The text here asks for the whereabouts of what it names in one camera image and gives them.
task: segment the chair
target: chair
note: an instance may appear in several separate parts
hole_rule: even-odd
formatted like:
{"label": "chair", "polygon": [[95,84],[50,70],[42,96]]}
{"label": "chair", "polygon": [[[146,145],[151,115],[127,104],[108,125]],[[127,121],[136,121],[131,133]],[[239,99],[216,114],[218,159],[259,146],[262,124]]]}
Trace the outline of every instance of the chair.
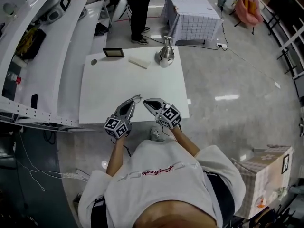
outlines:
{"label": "chair", "polygon": [[239,25],[241,22],[253,26],[252,34],[254,35],[254,28],[257,24],[262,23],[264,21],[259,8],[258,0],[237,0],[237,4],[234,7],[234,11],[236,12],[240,22],[237,23],[234,27]]}

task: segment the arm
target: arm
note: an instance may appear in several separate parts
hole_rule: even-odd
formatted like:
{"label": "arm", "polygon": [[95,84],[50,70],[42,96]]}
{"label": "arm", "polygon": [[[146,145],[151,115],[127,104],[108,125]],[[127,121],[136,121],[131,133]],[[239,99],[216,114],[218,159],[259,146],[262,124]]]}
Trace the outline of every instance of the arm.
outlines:
{"label": "arm", "polygon": [[123,165],[124,136],[116,140],[106,173],[114,176]]}
{"label": "arm", "polygon": [[170,129],[177,142],[192,156],[195,156],[200,149],[178,128]]}

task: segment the concrete floor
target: concrete floor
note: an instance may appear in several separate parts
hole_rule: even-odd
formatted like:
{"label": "concrete floor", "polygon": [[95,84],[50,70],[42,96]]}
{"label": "concrete floor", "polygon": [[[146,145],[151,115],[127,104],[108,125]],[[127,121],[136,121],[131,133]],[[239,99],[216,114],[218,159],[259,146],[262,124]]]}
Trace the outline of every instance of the concrete floor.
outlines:
{"label": "concrete floor", "polygon": [[[208,0],[213,6],[217,0]],[[151,0],[150,5],[163,5],[164,0]],[[166,29],[160,16],[162,8],[149,8],[148,36],[160,34]],[[296,149],[293,177],[297,176],[298,163],[303,156],[302,139],[298,123],[300,103],[296,89],[283,59],[276,60],[279,46],[273,36],[268,36],[265,24],[251,28],[234,24],[238,19],[230,16],[229,8],[223,12],[228,50],[209,50],[195,47],[179,47],[183,66],[190,118],[181,126],[200,148],[215,144],[228,157],[239,159],[250,155],[251,149],[264,148],[267,144],[292,145]],[[224,42],[220,29],[218,41]],[[215,41],[205,46],[215,47]],[[160,44],[151,41],[149,46]],[[141,47],[130,42],[129,21],[119,21],[110,29],[108,47]],[[218,96],[236,95],[233,100],[219,100]],[[135,123],[126,145],[131,152],[148,137],[152,122]],[[109,161],[113,144],[104,132],[59,133],[58,157],[62,172],[75,168],[90,173],[104,170],[102,161]],[[68,202],[85,183],[79,180],[63,180]]]}

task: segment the white table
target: white table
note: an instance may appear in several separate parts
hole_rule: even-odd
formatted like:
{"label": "white table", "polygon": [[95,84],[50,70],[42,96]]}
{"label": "white table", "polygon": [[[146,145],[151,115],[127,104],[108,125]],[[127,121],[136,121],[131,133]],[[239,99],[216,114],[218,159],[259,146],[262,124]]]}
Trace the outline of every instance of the white table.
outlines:
{"label": "white table", "polygon": [[161,16],[169,21],[168,36],[174,37],[174,43],[178,40],[212,41],[223,22],[207,0],[166,0]]}
{"label": "white table", "polygon": [[[148,98],[162,98],[175,105],[182,118],[189,118],[179,50],[173,47],[174,62],[161,68],[154,60],[160,49],[162,47],[125,49],[124,58],[107,58],[103,52],[88,55],[81,85],[79,123],[105,123],[122,102],[137,94],[143,99],[136,104],[132,122],[154,121],[154,116],[143,105],[143,100]],[[130,63],[129,56],[151,64],[143,69]],[[93,59],[97,60],[95,65],[91,65]]]}

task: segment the black picture frame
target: black picture frame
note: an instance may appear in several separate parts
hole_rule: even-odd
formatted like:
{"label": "black picture frame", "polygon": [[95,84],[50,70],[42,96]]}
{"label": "black picture frame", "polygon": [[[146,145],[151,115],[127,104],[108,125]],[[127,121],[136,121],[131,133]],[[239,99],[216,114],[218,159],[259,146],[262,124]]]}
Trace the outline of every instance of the black picture frame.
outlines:
{"label": "black picture frame", "polygon": [[[285,159],[288,159],[288,160],[287,160],[287,166],[284,165]],[[288,166],[289,166],[289,154],[286,155],[286,156],[284,156],[284,158],[283,158],[283,163],[282,163],[282,174],[288,170]]]}
{"label": "black picture frame", "polygon": [[[122,48],[103,48],[106,57],[124,57],[124,52]],[[113,56],[108,52],[117,52],[117,55]]]}

